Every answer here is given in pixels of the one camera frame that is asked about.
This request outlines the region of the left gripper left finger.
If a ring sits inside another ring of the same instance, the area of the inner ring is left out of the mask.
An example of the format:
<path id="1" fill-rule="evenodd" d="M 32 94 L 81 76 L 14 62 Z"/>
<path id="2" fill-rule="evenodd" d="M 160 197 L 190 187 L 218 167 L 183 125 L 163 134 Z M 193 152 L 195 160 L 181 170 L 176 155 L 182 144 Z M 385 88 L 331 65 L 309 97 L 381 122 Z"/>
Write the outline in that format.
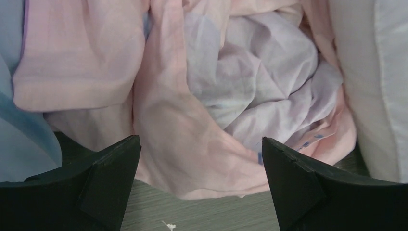
<path id="1" fill-rule="evenodd" d="M 118 231 L 140 158 L 140 139 L 129 136 L 101 151 L 65 135 L 61 167 L 0 185 L 3 231 Z"/>

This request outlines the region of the white pillow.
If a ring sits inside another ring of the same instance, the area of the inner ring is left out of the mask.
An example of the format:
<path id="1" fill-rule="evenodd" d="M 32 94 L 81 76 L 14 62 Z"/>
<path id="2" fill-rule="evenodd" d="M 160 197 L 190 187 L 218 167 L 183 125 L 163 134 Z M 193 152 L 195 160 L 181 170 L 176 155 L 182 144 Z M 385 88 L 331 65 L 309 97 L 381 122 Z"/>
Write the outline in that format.
<path id="1" fill-rule="evenodd" d="M 372 177 L 408 180 L 408 3 L 331 0 L 358 144 Z"/>

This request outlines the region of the pink pillowcase with blue script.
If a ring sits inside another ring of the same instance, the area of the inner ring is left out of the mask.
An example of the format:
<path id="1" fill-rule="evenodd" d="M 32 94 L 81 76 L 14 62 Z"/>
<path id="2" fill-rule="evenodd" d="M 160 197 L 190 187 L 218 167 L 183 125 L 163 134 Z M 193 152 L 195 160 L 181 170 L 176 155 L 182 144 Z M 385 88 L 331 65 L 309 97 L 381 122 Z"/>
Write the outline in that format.
<path id="1" fill-rule="evenodd" d="M 325 0 L 30 0 L 14 103 L 185 200 L 264 192 L 264 137 L 326 164 L 356 144 Z"/>

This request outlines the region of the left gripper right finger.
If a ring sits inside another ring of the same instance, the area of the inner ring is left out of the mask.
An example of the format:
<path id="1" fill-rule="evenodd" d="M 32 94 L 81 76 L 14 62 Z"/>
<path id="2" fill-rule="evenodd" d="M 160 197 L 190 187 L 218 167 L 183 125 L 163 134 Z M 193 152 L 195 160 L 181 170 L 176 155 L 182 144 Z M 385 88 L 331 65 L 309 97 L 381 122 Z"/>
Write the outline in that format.
<path id="1" fill-rule="evenodd" d="M 323 163 L 263 138 L 262 157 L 282 231 L 405 231 L 408 186 Z"/>

